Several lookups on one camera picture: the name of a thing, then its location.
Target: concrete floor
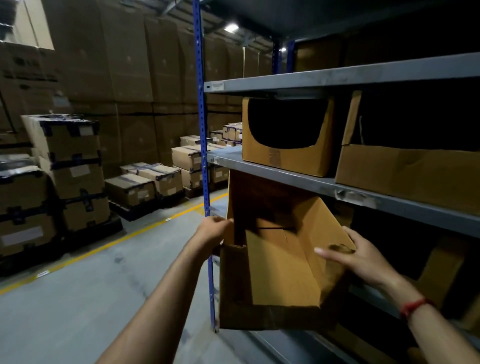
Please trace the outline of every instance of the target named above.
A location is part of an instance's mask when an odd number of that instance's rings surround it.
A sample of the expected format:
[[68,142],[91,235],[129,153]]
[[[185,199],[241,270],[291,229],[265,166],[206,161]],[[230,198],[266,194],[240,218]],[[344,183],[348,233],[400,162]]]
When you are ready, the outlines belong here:
[[[217,191],[212,198],[225,192]],[[94,363],[195,232],[203,207],[192,207],[201,203],[200,197],[133,222],[123,221],[124,232],[90,249],[126,234],[133,236],[87,257],[82,257],[84,252],[65,256],[61,262],[68,264],[62,269],[0,296],[0,363]],[[189,208],[192,211],[148,228]],[[0,291],[55,265],[58,262],[6,279],[0,282]],[[241,363],[210,329],[206,264],[175,363]]]

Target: shelving unit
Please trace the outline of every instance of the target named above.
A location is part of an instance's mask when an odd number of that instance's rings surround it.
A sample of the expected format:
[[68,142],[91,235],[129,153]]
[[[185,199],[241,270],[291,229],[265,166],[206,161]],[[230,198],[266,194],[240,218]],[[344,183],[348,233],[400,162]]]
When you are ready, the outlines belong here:
[[[378,1],[361,4],[349,10],[347,0],[327,8],[320,1],[306,1],[297,6],[289,0],[263,0],[244,2],[240,0],[194,0],[194,25],[197,54],[199,113],[202,145],[202,168],[204,178],[205,215],[210,213],[225,216],[225,201],[210,206],[206,168],[207,163],[250,173],[284,184],[296,186],[339,201],[365,206],[395,214],[443,229],[480,238],[480,217],[460,213],[415,201],[377,194],[335,183],[333,178],[317,178],[309,175],[263,166],[242,160],[241,146],[206,152],[206,118],[204,93],[216,93],[243,97],[316,98],[336,92],[349,92],[357,87],[378,84],[405,84],[431,80],[463,79],[480,77],[480,52],[451,56],[431,57],[407,61],[369,64],[319,71],[277,74],[280,46],[288,48],[287,71],[292,72],[293,52],[296,41],[320,38],[359,28],[362,25],[384,20],[408,12],[415,12],[447,1],[397,2],[395,6]],[[244,28],[270,38],[274,43],[272,73],[269,76],[203,82],[202,26],[200,10],[211,12],[227,21],[235,21]],[[214,289],[209,260],[209,284],[211,322],[215,329]],[[376,308],[398,317],[398,311],[375,289],[368,286],[350,288],[353,294]],[[362,363],[345,353],[326,338],[310,332],[258,331],[244,332],[221,330],[220,335],[237,352],[246,351],[246,338],[261,345],[262,350],[283,363],[317,363],[319,359],[332,363]],[[477,348],[480,340],[465,333]]]

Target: red bracelet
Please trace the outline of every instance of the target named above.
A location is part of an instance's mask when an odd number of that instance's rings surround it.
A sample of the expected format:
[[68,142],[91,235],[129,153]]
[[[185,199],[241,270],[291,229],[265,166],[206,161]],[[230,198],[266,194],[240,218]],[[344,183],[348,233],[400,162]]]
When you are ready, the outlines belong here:
[[423,298],[420,298],[418,301],[404,304],[400,310],[400,317],[405,321],[408,321],[408,318],[410,317],[410,315],[414,313],[417,308],[419,308],[424,304],[431,304],[432,306],[435,307],[435,304],[433,303],[432,300],[429,300],[428,298],[423,297]]

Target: human arm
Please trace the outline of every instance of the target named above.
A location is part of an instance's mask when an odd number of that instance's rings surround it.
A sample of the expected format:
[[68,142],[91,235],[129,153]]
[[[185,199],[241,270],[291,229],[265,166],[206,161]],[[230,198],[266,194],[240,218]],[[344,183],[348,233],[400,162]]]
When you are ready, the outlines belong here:
[[[387,262],[375,246],[356,231],[343,227],[357,250],[343,254],[316,248],[325,259],[337,261],[367,284],[383,292],[397,308],[423,295]],[[480,364],[478,352],[431,305],[424,304],[408,318],[408,327],[430,364]]]
[[200,268],[231,220],[204,218],[152,294],[96,364],[171,363],[187,319]]

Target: person's left hand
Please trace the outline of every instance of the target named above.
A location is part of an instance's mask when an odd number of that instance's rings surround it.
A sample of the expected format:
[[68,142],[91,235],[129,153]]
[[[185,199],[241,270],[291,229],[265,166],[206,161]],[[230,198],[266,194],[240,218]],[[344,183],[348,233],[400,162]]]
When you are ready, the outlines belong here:
[[202,259],[206,260],[215,247],[222,242],[225,231],[233,227],[233,219],[224,219],[220,216],[208,216],[202,220],[191,243],[198,249]]

